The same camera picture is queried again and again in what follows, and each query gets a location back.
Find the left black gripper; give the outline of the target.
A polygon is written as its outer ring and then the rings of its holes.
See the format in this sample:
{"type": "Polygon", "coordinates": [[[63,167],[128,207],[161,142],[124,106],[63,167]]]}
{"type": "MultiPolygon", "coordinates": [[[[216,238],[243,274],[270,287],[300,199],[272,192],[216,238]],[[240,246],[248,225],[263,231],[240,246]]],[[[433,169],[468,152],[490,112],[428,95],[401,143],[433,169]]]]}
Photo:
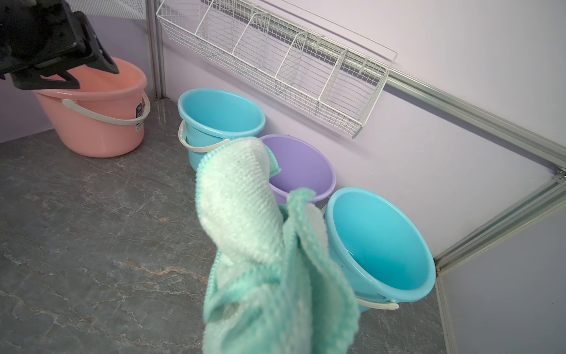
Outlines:
{"type": "Polygon", "coordinates": [[[20,90],[79,89],[68,72],[56,79],[22,69],[92,69],[119,74],[90,21],[67,1],[1,2],[1,74],[10,74],[20,90]]]}

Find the pink plastic bucket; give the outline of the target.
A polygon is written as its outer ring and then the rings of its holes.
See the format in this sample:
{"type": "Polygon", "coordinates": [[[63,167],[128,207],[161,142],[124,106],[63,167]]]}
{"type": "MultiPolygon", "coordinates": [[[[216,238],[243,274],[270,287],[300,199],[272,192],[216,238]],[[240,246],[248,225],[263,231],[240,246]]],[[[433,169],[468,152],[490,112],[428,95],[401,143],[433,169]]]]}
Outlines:
{"type": "Polygon", "coordinates": [[[140,146],[150,100],[146,74],[115,58],[118,74],[79,66],[69,72],[79,89],[46,89],[33,93],[66,147],[94,158],[127,154],[140,146]]]}

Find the purple plastic bucket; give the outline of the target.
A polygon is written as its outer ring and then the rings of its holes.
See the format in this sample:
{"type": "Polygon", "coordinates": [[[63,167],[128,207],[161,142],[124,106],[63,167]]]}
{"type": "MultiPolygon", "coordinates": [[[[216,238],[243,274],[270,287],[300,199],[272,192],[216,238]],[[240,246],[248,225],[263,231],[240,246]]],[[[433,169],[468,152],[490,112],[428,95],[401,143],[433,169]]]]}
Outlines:
{"type": "Polygon", "coordinates": [[[285,204],[290,192],[300,188],[315,192],[313,204],[333,194],[337,182],[335,170],[319,150],[290,135],[268,134],[260,139],[274,154],[280,168],[270,179],[279,204],[285,204]]]}

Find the light green microfiber cloth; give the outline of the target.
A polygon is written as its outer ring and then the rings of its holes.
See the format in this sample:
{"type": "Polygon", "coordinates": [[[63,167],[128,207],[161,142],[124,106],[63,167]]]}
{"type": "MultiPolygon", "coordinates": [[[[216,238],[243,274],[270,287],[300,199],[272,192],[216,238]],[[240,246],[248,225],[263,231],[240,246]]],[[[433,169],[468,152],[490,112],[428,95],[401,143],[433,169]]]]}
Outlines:
{"type": "Polygon", "coordinates": [[[200,162],[195,206],[217,247],[203,306],[205,353],[346,353],[360,311],[330,257],[314,192],[277,203],[280,169],[261,140],[222,145],[200,162]]]}

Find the teal plastic bucket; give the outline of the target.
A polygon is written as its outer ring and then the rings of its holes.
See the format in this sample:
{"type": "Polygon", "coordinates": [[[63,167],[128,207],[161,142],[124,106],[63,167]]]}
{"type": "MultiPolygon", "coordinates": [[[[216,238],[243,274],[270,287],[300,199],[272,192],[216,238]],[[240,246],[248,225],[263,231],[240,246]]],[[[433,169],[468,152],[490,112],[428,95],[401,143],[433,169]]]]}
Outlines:
{"type": "Polygon", "coordinates": [[[330,257],[362,312],[393,311],[433,290],[433,256],[419,230],[390,201],[355,187],[330,198],[324,213],[330,257]]]}
{"type": "Polygon", "coordinates": [[[231,140],[256,137],[265,128],[265,114],[253,101],[210,88],[184,92],[178,99],[182,119],[178,140],[196,171],[203,157],[231,140]]]}

